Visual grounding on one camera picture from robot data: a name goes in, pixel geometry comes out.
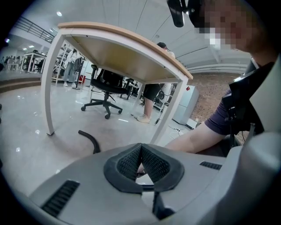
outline sneaker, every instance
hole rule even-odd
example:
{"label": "sneaker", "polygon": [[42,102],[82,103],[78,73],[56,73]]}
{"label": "sneaker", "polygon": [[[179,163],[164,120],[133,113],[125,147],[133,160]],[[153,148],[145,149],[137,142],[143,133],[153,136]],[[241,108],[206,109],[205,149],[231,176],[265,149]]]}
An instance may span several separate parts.
{"label": "sneaker", "polygon": [[132,115],[132,116],[136,119],[136,118],[138,118],[138,117],[144,116],[144,114],[143,114],[143,113],[137,112],[137,113],[135,113],[135,115]]}
{"label": "sneaker", "polygon": [[150,122],[150,118],[148,118],[145,114],[143,116],[137,117],[137,120],[142,122],[142,123],[149,123]]}

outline gray plastic device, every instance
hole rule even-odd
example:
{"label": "gray plastic device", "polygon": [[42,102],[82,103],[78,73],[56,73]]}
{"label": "gray plastic device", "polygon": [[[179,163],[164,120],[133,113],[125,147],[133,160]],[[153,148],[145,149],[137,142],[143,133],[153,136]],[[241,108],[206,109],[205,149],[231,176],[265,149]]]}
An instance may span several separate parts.
{"label": "gray plastic device", "polygon": [[[164,174],[149,167],[151,157],[157,167],[166,163]],[[135,169],[131,162],[144,164],[151,180],[146,175],[136,183],[154,180],[154,192],[137,193],[140,189],[129,176]],[[15,195],[42,224],[234,224],[259,202],[280,167],[280,133],[257,135],[231,149],[227,158],[135,144],[72,163],[29,198]]]}

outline forearm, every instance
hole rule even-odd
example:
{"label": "forearm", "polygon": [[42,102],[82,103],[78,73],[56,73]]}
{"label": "forearm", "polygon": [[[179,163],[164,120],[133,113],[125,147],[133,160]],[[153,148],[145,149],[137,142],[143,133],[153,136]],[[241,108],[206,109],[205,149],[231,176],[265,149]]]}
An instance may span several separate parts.
{"label": "forearm", "polygon": [[189,153],[196,153],[194,149],[194,145],[191,141],[191,134],[192,131],[187,132],[180,137],[172,140],[169,142],[165,148],[175,151],[182,151],[182,152],[189,152]]}
{"label": "forearm", "polygon": [[205,123],[192,131],[172,140],[165,146],[170,150],[198,153],[220,142],[225,135],[217,134],[208,128]]}

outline chair base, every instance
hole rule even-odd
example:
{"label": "chair base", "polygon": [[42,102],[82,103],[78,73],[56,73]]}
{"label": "chair base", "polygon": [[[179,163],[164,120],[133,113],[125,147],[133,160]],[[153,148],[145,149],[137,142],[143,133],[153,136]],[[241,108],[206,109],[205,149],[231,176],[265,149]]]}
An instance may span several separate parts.
{"label": "chair base", "polygon": [[114,105],[114,104],[112,104],[111,102],[108,102],[108,101],[107,101],[108,98],[109,98],[109,93],[108,93],[108,92],[105,93],[105,95],[104,95],[104,100],[92,98],[92,99],[91,99],[91,102],[85,104],[84,106],[82,106],[81,110],[82,110],[82,111],[85,111],[87,106],[92,106],[92,105],[103,105],[103,106],[105,107],[106,111],[107,111],[107,115],[105,115],[105,118],[106,118],[107,120],[110,118],[110,114],[111,114],[111,113],[110,113],[110,110],[109,110],[109,107],[110,107],[110,106],[113,107],[113,108],[115,108],[115,109],[119,109],[118,113],[121,114],[122,111],[123,111],[123,109],[120,108],[120,107],[118,107],[118,106],[116,106],[116,105]]}

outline white table leg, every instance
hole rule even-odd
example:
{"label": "white table leg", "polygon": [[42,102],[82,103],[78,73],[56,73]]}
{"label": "white table leg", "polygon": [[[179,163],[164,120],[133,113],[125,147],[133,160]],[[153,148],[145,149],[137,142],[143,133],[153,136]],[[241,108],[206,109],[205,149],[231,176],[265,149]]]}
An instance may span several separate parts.
{"label": "white table leg", "polygon": [[169,104],[169,107],[167,108],[162,121],[160,122],[155,134],[153,135],[152,140],[150,141],[150,144],[156,145],[160,141],[160,138],[163,136],[167,126],[169,125],[169,122],[171,121],[172,117],[174,116],[174,113],[180,103],[180,100],[181,100],[181,97],[185,90],[185,85],[187,84],[187,81],[188,81],[188,79],[183,80],[177,84],[177,87],[175,89],[171,102]]}
{"label": "white table leg", "polygon": [[42,107],[42,116],[46,124],[47,134],[52,135],[54,133],[54,127],[51,117],[51,108],[50,108],[50,90],[51,90],[51,78],[53,74],[54,64],[59,53],[59,50],[63,44],[64,37],[61,32],[58,32],[56,37],[53,39],[53,42],[48,51],[48,56],[46,58],[46,68],[42,74],[41,82],[41,107]]}
{"label": "white table leg", "polygon": [[139,104],[139,101],[140,101],[140,98],[141,98],[141,94],[142,94],[142,92],[143,92],[143,90],[144,90],[144,87],[145,87],[145,84],[142,83],[142,84],[141,84],[141,87],[140,87],[140,89],[139,89],[139,93],[137,94],[137,98],[136,98],[136,100],[135,100],[135,103],[133,104],[133,108],[132,108],[132,110],[131,110],[131,115],[133,115],[133,114],[135,113],[136,107],[137,107],[137,105]]}
{"label": "white table leg", "polygon": [[46,58],[44,58],[43,60],[44,60],[44,61],[43,61],[43,65],[42,65],[42,68],[41,68],[41,73],[43,72],[43,68],[44,68],[44,66],[45,66]]}
{"label": "white table leg", "polygon": [[32,59],[33,59],[33,54],[31,55],[27,72],[29,72],[30,70]]}

